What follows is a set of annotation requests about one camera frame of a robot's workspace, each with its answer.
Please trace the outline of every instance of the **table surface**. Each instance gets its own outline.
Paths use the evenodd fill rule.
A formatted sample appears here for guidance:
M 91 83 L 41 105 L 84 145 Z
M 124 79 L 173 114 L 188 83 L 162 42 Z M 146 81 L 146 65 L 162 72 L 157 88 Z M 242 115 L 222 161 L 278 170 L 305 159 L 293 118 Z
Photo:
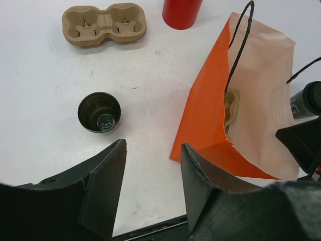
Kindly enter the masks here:
M 65 40 L 63 12 L 116 2 L 4 0 L 0 9 L 0 182 L 38 183 L 126 139 L 114 235 L 186 213 L 180 165 L 169 154 L 193 81 L 230 13 L 242 12 L 248 0 L 204 0 L 196 23 L 184 31 L 165 24 L 163 1 L 133 2 L 145 11 L 146 36 L 92 48 Z M 256 20 L 296 41 L 294 72 L 321 55 L 319 0 L 255 3 Z M 318 69 L 296 79 L 291 94 L 319 80 Z M 97 91 L 114 95 L 122 106 L 111 135 L 91 133 L 78 122 L 80 101 Z

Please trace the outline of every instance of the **black bag handle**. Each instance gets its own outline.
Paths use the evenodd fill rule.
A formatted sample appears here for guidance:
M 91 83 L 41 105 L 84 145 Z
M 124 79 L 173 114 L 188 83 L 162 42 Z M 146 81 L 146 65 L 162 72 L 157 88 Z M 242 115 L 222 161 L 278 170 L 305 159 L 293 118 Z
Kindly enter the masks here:
M 251 0 L 245 7 L 245 9 L 243 10 L 241 16 L 240 16 L 240 19 L 239 21 L 237 22 L 237 25 L 236 25 L 236 28 L 235 28 L 235 31 L 234 31 L 234 34 L 233 34 L 233 37 L 232 37 L 232 40 L 231 40 L 231 43 L 229 45 L 229 48 L 231 47 L 232 43 L 234 42 L 234 39 L 235 39 L 235 36 L 236 36 L 236 32 L 241 24 L 241 20 L 243 18 L 243 16 L 245 15 L 245 12 L 247 11 L 247 9 L 251 7 L 251 11 L 250 11 L 250 16 L 249 16 L 249 20 L 248 20 L 248 25 L 247 25 L 247 29 L 246 29 L 246 32 L 245 32 L 245 36 L 244 36 L 244 39 L 243 39 L 243 42 L 242 42 L 242 45 L 241 45 L 241 48 L 239 50 L 239 52 L 237 53 L 237 56 L 235 58 L 235 61 L 234 61 L 234 64 L 231 68 L 231 71 L 230 71 L 230 74 L 229 74 L 229 78 L 227 80 L 227 84 L 226 84 L 226 87 L 225 87 L 225 90 L 224 90 L 224 94 L 226 93 L 227 91 L 227 87 L 231 81 L 231 78 L 232 78 L 232 75 L 235 71 L 235 68 L 240 60 L 240 57 L 241 57 L 241 54 L 243 52 L 243 49 L 245 47 L 245 44 L 246 44 L 246 40 L 247 38 L 249 37 L 249 34 L 250 34 L 250 31 L 251 31 L 251 25 L 252 25 L 252 19 L 253 19 L 253 14 L 254 14 L 254 1 Z
M 321 57 L 318 57 L 317 59 L 314 59 L 311 63 L 305 65 L 302 69 L 300 69 L 298 72 L 296 72 L 286 83 L 289 84 L 292 80 L 294 80 L 295 78 L 297 78 L 297 76 L 299 74 L 301 74 L 303 71 L 305 71 L 306 69 L 308 69 L 312 64 L 318 62 L 321 60 Z

